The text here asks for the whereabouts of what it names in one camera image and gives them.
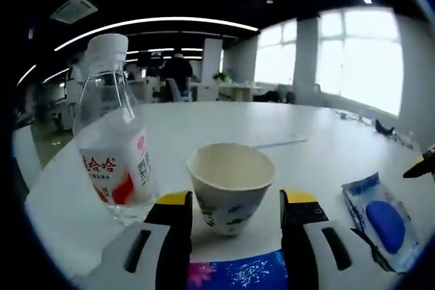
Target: blue tissue packet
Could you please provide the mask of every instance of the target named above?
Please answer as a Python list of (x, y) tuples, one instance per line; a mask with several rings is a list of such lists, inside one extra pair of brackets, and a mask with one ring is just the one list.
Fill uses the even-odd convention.
[(356, 228), (379, 248), (396, 272), (406, 272), (421, 247), (403, 204), (379, 181), (379, 175), (343, 185), (345, 202)]
[(187, 289), (288, 289), (283, 254), (273, 251), (234, 261), (191, 263)]

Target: plastic water bottle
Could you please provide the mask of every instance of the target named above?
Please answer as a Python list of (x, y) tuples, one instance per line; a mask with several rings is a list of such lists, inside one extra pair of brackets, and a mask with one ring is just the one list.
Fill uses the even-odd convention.
[(143, 114), (123, 73), (127, 49), (119, 34), (89, 41), (73, 127), (93, 188), (124, 224), (143, 221), (157, 196)]

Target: pink flower print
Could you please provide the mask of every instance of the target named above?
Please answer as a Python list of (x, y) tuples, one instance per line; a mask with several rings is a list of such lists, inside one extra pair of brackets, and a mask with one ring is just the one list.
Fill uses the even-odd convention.
[(195, 284), (200, 289), (203, 281), (211, 280), (211, 273), (215, 272), (213, 266), (207, 263), (191, 263), (188, 270), (188, 284)]

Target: white wall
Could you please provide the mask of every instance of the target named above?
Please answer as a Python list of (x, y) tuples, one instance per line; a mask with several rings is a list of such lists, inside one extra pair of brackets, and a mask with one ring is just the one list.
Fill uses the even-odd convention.
[[(412, 131), (425, 149), (435, 142), (435, 39), (427, 23), (397, 16), (402, 40), (404, 83), (399, 118), (361, 103), (324, 94), (328, 107), (360, 113), (370, 119), (378, 118), (386, 126), (395, 126), (403, 133)], [(317, 19), (298, 22), (294, 91), (296, 102), (298, 85), (315, 83), (317, 65)], [(255, 73), (257, 38), (248, 39), (225, 50), (224, 67), (233, 69), (239, 82), (253, 81)], [(266, 89), (274, 88), (265, 84)]]
[(256, 70), (257, 37), (225, 49), (224, 70), (230, 71), (231, 78), (237, 83), (253, 81)]
[(48, 103), (50, 101), (59, 101), (65, 97), (65, 89), (59, 87), (59, 84), (45, 84), (43, 86), (43, 101)]
[(201, 81), (213, 83), (213, 75), (219, 71), (220, 53), (222, 51), (221, 39), (205, 39), (203, 60), (201, 61)]
[(428, 24), (398, 17), (404, 78), (399, 127), (429, 147), (435, 142), (435, 36)]
[(201, 80), (202, 62), (199, 60), (190, 60), (190, 66), (192, 66), (193, 75)]

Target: cup rim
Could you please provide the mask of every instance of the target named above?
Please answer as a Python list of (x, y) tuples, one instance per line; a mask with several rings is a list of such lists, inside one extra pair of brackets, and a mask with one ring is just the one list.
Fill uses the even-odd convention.
[(195, 157), (195, 155), (198, 153), (198, 151), (200, 149), (203, 149), (204, 147), (207, 147), (207, 146), (210, 146), (210, 145), (222, 145), (222, 144), (225, 144), (225, 145), (238, 145), (238, 146), (241, 146), (241, 147), (247, 147), (249, 149), (254, 149), (253, 147), (250, 147), (250, 146), (247, 146), (247, 145), (243, 145), (243, 144), (239, 144), (239, 143), (225, 143), (225, 142), (222, 142), (222, 143), (212, 143), (212, 144), (204, 145), (202, 147), (199, 147), (198, 149), (195, 149), (192, 152), (192, 154), (190, 154), (190, 157), (187, 159), (187, 161), (186, 161), (186, 168), (188, 169), (188, 172), (193, 177), (195, 177), (197, 180), (199, 180), (201, 183), (204, 183), (205, 185), (207, 185), (209, 187), (212, 187), (212, 188), (215, 188), (215, 189), (218, 189), (218, 190), (223, 190), (225, 192), (249, 192), (249, 191), (264, 189), (264, 188), (267, 188), (270, 185), (272, 185), (272, 182), (276, 179), (276, 176), (277, 176), (277, 171), (275, 169), (275, 165), (272, 163), (272, 160), (266, 154), (264, 154), (264, 153), (262, 153), (262, 152), (260, 152), (258, 150), (256, 150), (256, 151), (261, 156), (266, 158), (269, 161), (269, 163), (272, 164), (272, 167), (273, 167), (272, 177), (269, 179), (268, 183), (265, 183), (264, 185), (259, 185), (259, 186), (256, 186), (256, 187), (245, 187), (245, 188), (226, 188), (226, 187), (222, 187), (222, 186), (219, 186), (219, 185), (214, 185), (214, 184), (210, 183), (208, 180), (204, 180), (203, 178), (198, 177), (195, 173), (193, 173), (190, 170), (190, 164), (191, 164), (193, 158)]

